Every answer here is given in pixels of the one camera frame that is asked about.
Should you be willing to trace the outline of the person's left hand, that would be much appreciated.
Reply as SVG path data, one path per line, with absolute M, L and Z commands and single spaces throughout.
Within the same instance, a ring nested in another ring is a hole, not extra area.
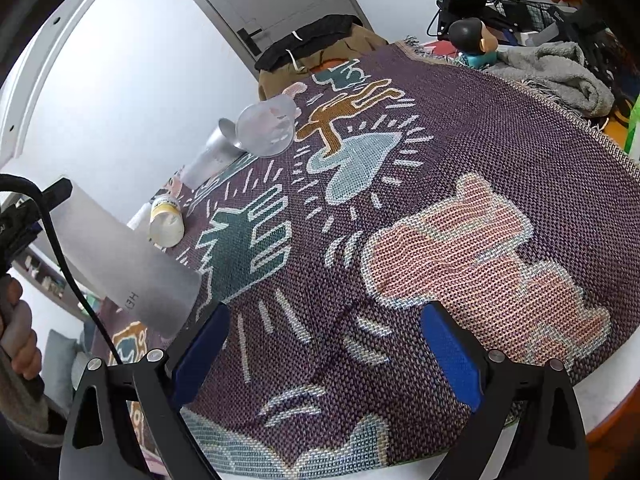
M 1 278 L 1 349 L 9 357 L 12 370 L 32 380 L 41 372 L 42 354 L 32 328 L 32 309 L 22 296 L 20 282 L 4 274 Z

